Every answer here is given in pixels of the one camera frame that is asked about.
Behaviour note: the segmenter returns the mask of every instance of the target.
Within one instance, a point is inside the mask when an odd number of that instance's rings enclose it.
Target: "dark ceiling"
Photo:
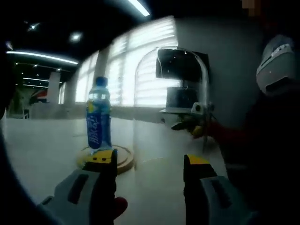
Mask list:
[[[139,0],[149,11],[144,17],[127,0],[82,0],[82,1],[23,1],[9,2],[6,5],[7,19],[4,23],[4,41],[12,44],[14,51],[26,50],[59,55],[76,61],[82,61],[96,50],[108,46],[111,41],[125,31],[167,15],[218,16],[247,18],[247,10],[242,8],[241,0]],[[32,24],[38,26],[30,30]],[[82,32],[78,43],[70,43],[72,32]],[[37,68],[41,66],[40,77],[49,78],[49,73],[62,68],[61,81],[66,81],[76,70],[76,66],[53,64],[44,60],[29,60],[20,56],[11,56],[9,60],[18,62],[19,71],[36,78]]]

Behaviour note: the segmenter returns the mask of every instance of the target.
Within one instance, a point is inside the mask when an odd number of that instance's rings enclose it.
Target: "water bottle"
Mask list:
[[[97,77],[96,86],[89,92],[87,102],[87,130],[91,153],[112,149],[110,131],[110,95],[106,88],[107,78]]]

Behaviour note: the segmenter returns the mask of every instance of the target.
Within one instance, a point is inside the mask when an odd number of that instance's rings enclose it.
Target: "white wall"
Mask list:
[[[249,21],[202,18],[177,19],[176,27],[179,47],[208,54],[215,116],[225,126],[241,126],[259,93],[258,27]]]

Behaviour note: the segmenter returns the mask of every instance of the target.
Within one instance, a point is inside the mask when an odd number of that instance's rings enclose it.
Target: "white helmet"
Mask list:
[[[265,95],[275,96],[292,88],[296,78],[293,47],[293,40],[283,35],[277,35],[265,47],[256,72],[256,82]]]

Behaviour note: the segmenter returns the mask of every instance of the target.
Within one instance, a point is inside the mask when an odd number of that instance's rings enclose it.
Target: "bottle cap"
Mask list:
[[[108,80],[107,80],[106,77],[100,76],[100,77],[96,78],[96,85],[97,86],[106,87],[107,86],[107,82],[108,82]]]

